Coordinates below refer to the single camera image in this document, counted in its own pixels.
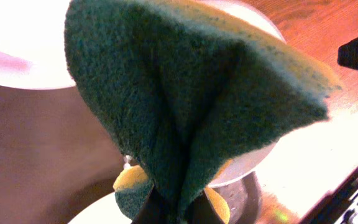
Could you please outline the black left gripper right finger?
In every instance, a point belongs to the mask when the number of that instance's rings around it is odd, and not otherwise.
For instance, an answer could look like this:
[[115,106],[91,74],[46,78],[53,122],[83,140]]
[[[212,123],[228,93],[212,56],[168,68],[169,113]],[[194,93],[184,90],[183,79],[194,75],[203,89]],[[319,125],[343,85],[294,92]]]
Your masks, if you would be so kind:
[[194,199],[186,210],[186,219],[189,224],[223,224],[212,206],[211,201],[203,190],[201,194]]

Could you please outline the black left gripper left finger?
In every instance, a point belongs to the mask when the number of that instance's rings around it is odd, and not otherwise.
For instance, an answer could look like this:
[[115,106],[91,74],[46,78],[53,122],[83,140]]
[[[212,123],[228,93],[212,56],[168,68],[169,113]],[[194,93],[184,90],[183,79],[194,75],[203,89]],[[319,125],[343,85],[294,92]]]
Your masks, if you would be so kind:
[[166,224],[168,212],[168,202],[153,185],[142,208],[131,224]]

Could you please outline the green and yellow sponge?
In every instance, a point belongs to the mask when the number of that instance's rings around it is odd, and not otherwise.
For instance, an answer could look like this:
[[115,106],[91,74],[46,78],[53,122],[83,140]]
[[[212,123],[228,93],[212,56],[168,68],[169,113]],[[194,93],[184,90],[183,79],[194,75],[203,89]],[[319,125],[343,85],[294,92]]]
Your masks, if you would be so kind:
[[168,223],[228,160],[328,118],[324,63],[197,1],[76,0],[69,74],[120,151],[165,199]]

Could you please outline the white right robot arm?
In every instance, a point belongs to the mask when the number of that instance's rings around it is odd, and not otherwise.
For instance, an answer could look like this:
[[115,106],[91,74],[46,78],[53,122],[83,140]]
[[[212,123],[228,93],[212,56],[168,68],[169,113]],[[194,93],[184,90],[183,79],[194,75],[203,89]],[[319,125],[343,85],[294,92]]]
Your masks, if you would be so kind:
[[[358,37],[338,48],[337,63],[358,70]],[[300,224],[358,223],[358,166],[332,193],[318,202]]]

